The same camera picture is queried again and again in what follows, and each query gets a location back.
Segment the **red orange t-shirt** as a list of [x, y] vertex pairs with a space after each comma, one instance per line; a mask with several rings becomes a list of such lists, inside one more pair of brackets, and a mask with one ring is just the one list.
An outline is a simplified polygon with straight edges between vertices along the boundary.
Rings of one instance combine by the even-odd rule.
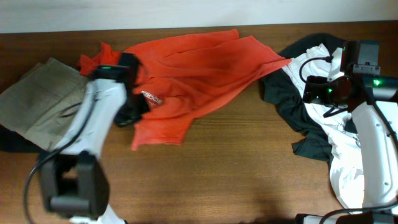
[[194, 119], [291, 61], [236, 29], [153, 40], [125, 52], [143, 64], [133, 92], [142, 93], [150, 107], [134, 125], [134, 151], [148, 144], [180, 145]]

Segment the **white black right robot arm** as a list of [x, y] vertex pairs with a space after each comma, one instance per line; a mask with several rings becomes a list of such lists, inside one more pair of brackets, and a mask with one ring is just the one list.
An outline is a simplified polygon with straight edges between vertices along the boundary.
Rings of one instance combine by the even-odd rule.
[[397, 79], [369, 74], [307, 82], [323, 103], [344, 105], [353, 117], [364, 169], [361, 208], [324, 216], [298, 214], [297, 223], [397, 223]]

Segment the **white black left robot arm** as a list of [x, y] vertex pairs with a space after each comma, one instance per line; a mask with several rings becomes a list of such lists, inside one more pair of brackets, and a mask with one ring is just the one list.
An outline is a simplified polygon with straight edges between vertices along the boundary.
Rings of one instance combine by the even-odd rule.
[[112, 124], [129, 126], [149, 107], [135, 95], [138, 65], [100, 65], [64, 137], [37, 165], [46, 211], [73, 223], [125, 223], [109, 204], [110, 186], [100, 164]]

